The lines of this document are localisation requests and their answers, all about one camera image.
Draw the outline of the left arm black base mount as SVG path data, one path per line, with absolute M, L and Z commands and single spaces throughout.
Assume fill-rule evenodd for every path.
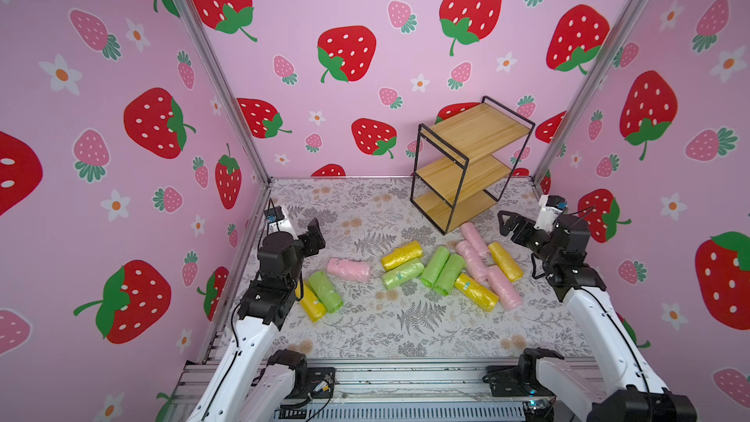
M 335 389 L 334 367 L 310 367 L 307 356 L 289 349 L 276 351 L 268 360 L 267 368 L 290 370 L 293 376 L 292 389 L 284 400 L 295 400 L 294 404 L 282 404 L 280 410 L 299 410 L 315 399 L 332 400 Z

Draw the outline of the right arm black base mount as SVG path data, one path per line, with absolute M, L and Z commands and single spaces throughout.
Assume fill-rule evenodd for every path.
M 482 377 L 494 398 L 524 397 L 523 412 L 527 421 L 553 421 L 557 397 L 536 376 L 537 363 L 544 358 L 564 360 L 559 352 L 527 348 L 516 365 L 490 365 Z

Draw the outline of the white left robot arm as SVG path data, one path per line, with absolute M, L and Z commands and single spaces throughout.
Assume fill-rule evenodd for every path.
M 308 296 L 303 290 L 304 260 L 324 248 L 318 219 L 302 234 L 276 225 L 263 238 L 257 252 L 259 270 L 230 323 L 230 345 L 189 420 L 269 421 L 287 397 L 306 387 L 303 354 L 281 350 L 267 361 L 265 355 L 293 305 Z M 259 371 L 264 361 L 267 365 Z

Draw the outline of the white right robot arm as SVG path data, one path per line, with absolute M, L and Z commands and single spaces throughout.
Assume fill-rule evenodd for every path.
M 516 370 L 521 389 L 552 393 L 578 421 L 695 421 L 688 397 L 672 392 L 646 362 L 611 303 L 599 273 L 585 262 L 590 234 L 581 219 L 562 214 L 547 228 L 518 213 L 497 215 L 502 236 L 525 246 L 534 275 L 545 279 L 578 323 L 603 378 L 598 391 L 552 350 L 527 348 Z

